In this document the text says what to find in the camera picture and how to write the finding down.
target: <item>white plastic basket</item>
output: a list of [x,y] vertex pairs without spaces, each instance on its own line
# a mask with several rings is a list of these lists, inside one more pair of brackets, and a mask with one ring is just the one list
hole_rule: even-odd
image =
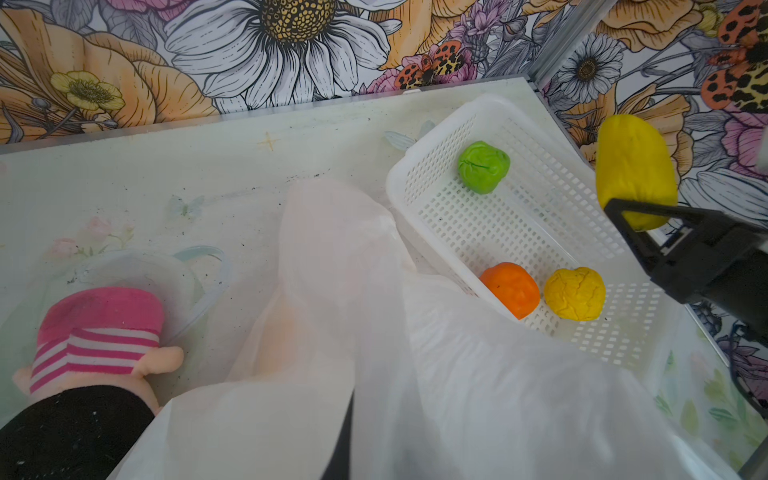
[[[507,177],[488,195],[471,192],[458,176],[458,156],[480,140],[511,158]],[[558,268],[595,269],[607,290],[601,318],[561,319],[542,299],[522,321],[635,372],[655,392],[670,327],[689,314],[649,281],[603,214],[592,169],[557,145],[504,98],[484,95],[463,105],[389,172],[386,190],[398,228],[442,275],[514,321],[480,282],[486,268],[517,263],[542,289]]]

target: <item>orange clay ball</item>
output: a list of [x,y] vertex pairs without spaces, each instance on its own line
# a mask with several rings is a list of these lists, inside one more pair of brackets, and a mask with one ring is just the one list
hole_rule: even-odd
[[482,273],[480,281],[518,320],[530,315],[541,299],[533,277],[516,263],[504,262]]

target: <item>green clay ball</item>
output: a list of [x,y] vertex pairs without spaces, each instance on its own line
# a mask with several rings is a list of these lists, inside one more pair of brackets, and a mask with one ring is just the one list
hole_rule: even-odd
[[490,194],[509,172],[509,155],[476,141],[458,158],[458,174],[469,190],[481,195]]

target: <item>orange flower illustration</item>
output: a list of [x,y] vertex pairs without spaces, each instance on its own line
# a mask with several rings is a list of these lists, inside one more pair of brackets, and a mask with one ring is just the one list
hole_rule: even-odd
[[383,22],[396,18],[402,27],[390,35],[389,57],[381,67],[396,68],[403,57],[420,55],[442,41],[476,0],[408,0],[392,10],[371,12],[369,19]]
[[656,84],[648,85],[644,90],[629,97],[616,106],[616,84],[597,100],[579,104],[566,111],[568,133],[581,150],[581,153],[594,165],[598,153],[598,130],[606,118],[615,114],[633,114],[653,125],[667,143],[672,161],[677,168],[677,181],[685,175],[694,163],[694,140],[683,131],[683,113],[690,110],[690,105],[683,95],[669,95],[662,101],[649,106],[651,97],[656,93]]
[[187,75],[156,52],[105,32],[85,37],[33,10],[3,8],[0,141],[28,141],[218,114]]
[[[566,5],[579,0],[529,0],[523,4],[524,15],[548,12],[536,27],[552,20]],[[686,28],[703,18],[693,0],[618,0],[598,23],[594,32],[605,33],[622,41],[632,51],[643,48],[664,50]]]

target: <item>white daisy illustration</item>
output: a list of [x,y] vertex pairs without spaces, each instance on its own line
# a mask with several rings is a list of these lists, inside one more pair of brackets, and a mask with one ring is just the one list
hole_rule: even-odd
[[242,111],[351,91],[358,65],[386,62],[386,36],[401,25],[337,11],[336,0],[195,2],[166,24],[165,48],[220,111]]
[[621,74],[622,50],[618,40],[590,33],[558,72],[563,93],[580,104],[607,93]]

